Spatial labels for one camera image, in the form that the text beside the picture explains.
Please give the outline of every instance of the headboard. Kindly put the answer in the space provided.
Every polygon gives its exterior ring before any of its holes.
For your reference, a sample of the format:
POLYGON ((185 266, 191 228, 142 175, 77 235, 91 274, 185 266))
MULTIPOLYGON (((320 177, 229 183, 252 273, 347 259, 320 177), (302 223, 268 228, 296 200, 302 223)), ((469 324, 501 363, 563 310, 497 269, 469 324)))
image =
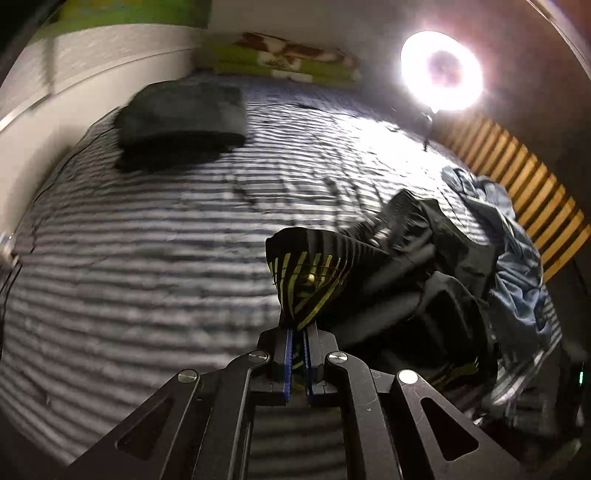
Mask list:
POLYGON ((591 236, 591 225, 564 186, 528 148, 481 113, 436 118, 434 139, 477 175, 503 185, 517 221, 540 250, 544 281, 551 279, 591 236))

